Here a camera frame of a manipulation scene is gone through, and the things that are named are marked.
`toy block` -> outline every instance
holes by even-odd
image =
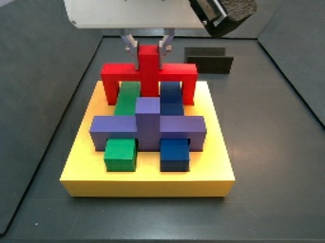
[[[182,82],[183,104],[194,105],[194,93],[197,84],[197,67],[191,64],[162,65],[160,80]]]
[[[138,150],[159,151],[160,99],[140,97],[136,105]]]
[[[189,140],[160,140],[160,171],[189,171]]]
[[[194,105],[193,97],[198,78],[197,67],[193,64],[162,65],[159,69],[159,51],[156,46],[139,46],[139,70],[134,64],[106,64],[102,69],[102,79],[108,104],[116,103],[120,81],[140,82],[140,96],[159,96],[159,81],[180,81],[183,104]]]
[[[206,135],[202,116],[160,116],[160,138],[189,139],[190,151],[203,151]]]
[[[94,116],[111,116],[102,82],[94,89],[87,112],[67,158],[60,182],[71,196],[182,197],[226,196],[235,182],[225,140],[206,82],[197,83],[195,107],[187,116],[205,116],[207,137],[202,153],[190,153],[190,172],[160,172],[160,153],[139,152],[136,171],[107,172],[103,152],[94,152],[88,128]]]
[[[114,110],[115,115],[135,115],[139,88],[139,82],[122,82],[119,87],[116,106]]]
[[[107,139],[134,139],[138,136],[135,116],[95,116],[90,135],[96,151],[104,151]]]
[[[104,153],[107,171],[134,172],[136,170],[136,155],[135,139],[108,139]]]
[[[183,116],[183,97],[179,82],[160,82],[160,114]]]

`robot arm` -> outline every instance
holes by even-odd
[[[119,28],[138,68],[138,41],[128,28],[164,28],[160,59],[171,50],[175,28],[206,28],[217,38],[233,31],[257,11],[254,0],[64,0],[78,28]]]

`black object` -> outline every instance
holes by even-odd
[[[63,1],[13,1],[0,9],[0,234],[102,40],[78,30]]]
[[[254,0],[189,0],[190,6],[213,38],[233,31],[257,11]]]
[[[325,1],[285,1],[259,42],[325,125]]]
[[[198,73],[229,74],[234,57],[223,47],[186,47],[186,64],[197,64]]]

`gray table surface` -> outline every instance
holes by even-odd
[[[229,75],[199,75],[209,81],[237,176],[231,193],[226,198],[68,196],[59,178],[100,67],[131,62],[119,38],[106,38],[3,240],[325,239],[324,128],[259,44],[203,39],[172,44],[167,62],[183,61],[185,47],[226,47],[235,57]]]

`navy blue block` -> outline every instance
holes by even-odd
[[[189,140],[160,140],[160,171],[189,171]]]
[[[180,82],[160,82],[160,114],[185,116]]]

